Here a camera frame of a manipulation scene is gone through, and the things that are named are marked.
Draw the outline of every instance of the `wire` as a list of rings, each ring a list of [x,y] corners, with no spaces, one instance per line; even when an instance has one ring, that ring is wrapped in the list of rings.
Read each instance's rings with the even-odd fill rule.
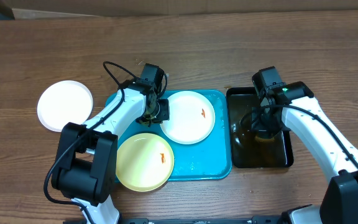
[[[165,77],[165,86],[164,89],[162,89],[162,91],[157,95],[157,99],[159,99],[162,95],[164,95],[165,90],[167,89],[167,85],[168,85],[167,74],[164,73],[164,77]]]
[[[346,154],[347,158],[349,158],[349,160],[354,164],[354,166],[356,166],[356,168],[358,169],[358,162],[354,159],[353,155],[346,149],[346,147],[343,145],[343,143],[341,142],[341,140],[337,137],[337,135],[335,134],[335,132],[328,126],[327,123],[325,123],[317,114],[313,114],[312,112],[305,110],[303,108],[297,107],[297,106],[292,106],[292,105],[266,105],[266,106],[261,106],[259,108],[259,114],[261,114],[261,112],[266,109],[266,108],[291,108],[294,110],[298,110],[301,111],[309,116],[311,116],[312,118],[314,118],[315,120],[317,120],[318,122],[320,122],[320,124],[322,124],[327,131],[331,134],[331,136],[334,138],[334,140],[338,143],[339,147],[343,150],[343,152]]]
[[[44,181],[44,194],[46,196],[46,198],[53,202],[53,203],[57,203],[57,204],[62,204],[62,205],[77,205],[81,208],[81,210],[83,210],[86,214],[86,216],[88,217],[88,220],[91,224],[95,224],[95,222],[92,220],[92,217],[89,213],[89,211],[86,209],[86,206],[81,204],[81,203],[78,203],[78,202],[72,202],[72,201],[64,201],[64,200],[57,200],[57,199],[54,199],[50,196],[49,192],[48,192],[48,183],[49,183],[49,179],[50,179],[50,176],[52,175],[52,172],[54,170],[54,168],[56,168],[57,164],[62,160],[62,158],[64,157],[65,154],[68,153],[68,151],[70,151],[70,149],[72,149],[73,147],[77,146],[80,141],[83,140],[83,138],[87,137],[88,134],[94,129],[96,128],[97,126],[99,126],[100,124],[102,124],[103,122],[105,122],[105,120],[107,118],[109,118],[117,109],[118,107],[120,107],[122,105],[122,103],[124,102],[124,99],[125,99],[125,93],[124,93],[124,90],[121,88],[121,84],[119,83],[119,81],[117,80],[116,77],[114,77],[114,75],[109,71],[109,69],[107,68],[106,64],[109,64],[109,65],[114,65],[116,67],[119,67],[121,69],[123,69],[125,72],[127,72],[128,74],[132,75],[133,77],[137,78],[133,73],[131,73],[130,71],[128,71],[126,68],[120,66],[120,65],[117,65],[116,63],[112,63],[112,62],[103,62],[103,67],[104,69],[107,71],[107,73],[111,76],[111,78],[117,83],[119,89],[121,90],[121,93],[122,93],[122,97],[119,101],[119,103],[117,104],[117,106],[115,106],[108,114],[106,114],[104,117],[102,117],[96,124],[92,125],[89,129],[87,129],[84,134],[82,134],[81,136],[79,136],[62,154],[61,156],[56,160],[56,162],[51,166],[51,168],[49,169],[48,171],[48,174],[47,176],[45,177],[45,181]]]

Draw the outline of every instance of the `wooden table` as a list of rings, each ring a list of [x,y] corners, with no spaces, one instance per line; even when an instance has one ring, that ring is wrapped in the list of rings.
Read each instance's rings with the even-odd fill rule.
[[[0,222],[61,223],[77,207],[42,193],[59,133],[38,121],[41,93],[60,80],[84,83],[99,112],[117,86],[102,67],[116,62],[140,74],[145,62],[170,74],[168,89],[252,86],[275,65],[288,83],[302,80],[358,148],[358,11],[0,21]],[[129,78],[112,69],[120,81]],[[327,183],[291,135],[289,169],[236,169],[223,180],[169,182],[134,194],[112,192],[124,217],[236,218],[320,204]],[[53,196],[60,193],[52,190]]]

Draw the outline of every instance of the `black cable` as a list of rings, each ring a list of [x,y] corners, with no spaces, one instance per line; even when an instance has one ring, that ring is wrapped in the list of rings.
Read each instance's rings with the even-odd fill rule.
[[[164,89],[162,89],[162,91],[157,95],[157,99],[159,99],[162,95],[164,95],[165,90],[167,89],[167,85],[168,85],[167,74],[164,73],[164,77],[165,77],[165,86]]]
[[[124,93],[124,90],[121,88],[121,84],[119,83],[119,81],[117,80],[116,77],[114,77],[114,75],[109,71],[109,69],[106,67],[106,64],[109,64],[109,65],[114,65],[114,66],[117,66],[121,69],[123,69],[125,72],[129,73],[130,75],[132,75],[133,77],[136,78],[136,76],[134,74],[132,74],[130,71],[128,71],[127,69],[125,69],[124,67],[120,66],[120,65],[117,65],[116,63],[112,63],[112,62],[103,62],[103,67],[104,69],[107,71],[107,73],[111,76],[111,78],[117,83],[119,89],[121,90],[121,93],[122,93],[122,97],[119,101],[119,103],[117,104],[116,107],[114,107],[108,114],[106,114],[104,117],[102,117],[96,124],[92,125],[89,129],[87,129],[85,131],[84,134],[82,134],[81,136],[79,136],[67,149],[66,151],[64,151],[61,156],[56,160],[56,162],[51,166],[51,168],[49,169],[48,171],[48,174],[47,176],[45,177],[45,182],[44,182],[44,194],[46,196],[46,198],[53,202],[53,203],[57,203],[57,204],[62,204],[62,205],[77,205],[81,208],[81,210],[84,210],[86,216],[88,217],[88,220],[91,224],[95,224],[95,222],[92,220],[92,217],[89,213],[89,211],[86,209],[86,206],[81,204],[81,203],[78,203],[78,202],[72,202],[72,201],[63,201],[63,200],[57,200],[57,199],[54,199],[50,196],[49,192],[48,192],[48,183],[49,183],[49,179],[50,179],[50,176],[52,175],[52,171],[54,170],[54,168],[57,166],[57,164],[61,161],[61,159],[64,157],[65,154],[67,154],[67,152],[73,148],[74,146],[76,146],[78,143],[80,143],[80,141],[87,137],[87,135],[94,129],[96,128],[97,126],[99,126],[100,124],[102,124],[107,118],[109,118],[117,109],[118,107],[120,107],[122,105],[122,103],[124,102],[124,99],[125,99],[125,93]]]
[[[312,118],[314,118],[315,120],[317,120],[318,122],[320,122],[321,125],[323,125],[327,131],[331,134],[331,136],[334,138],[334,140],[338,143],[339,147],[343,150],[343,152],[345,153],[345,155],[347,156],[347,158],[349,158],[349,160],[354,164],[354,166],[357,167],[358,169],[358,162],[354,159],[353,155],[346,149],[346,147],[343,145],[343,143],[341,142],[341,140],[336,136],[335,132],[328,126],[328,124],[326,124],[317,114],[313,114],[312,112],[305,110],[303,108],[297,107],[297,106],[292,106],[292,105],[266,105],[266,106],[261,106],[260,108],[258,108],[260,111],[259,113],[261,114],[261,112],[266,109],[266,108],[291,108],[294,110],[298,110],[301,111],[309,116],[311,116]]]

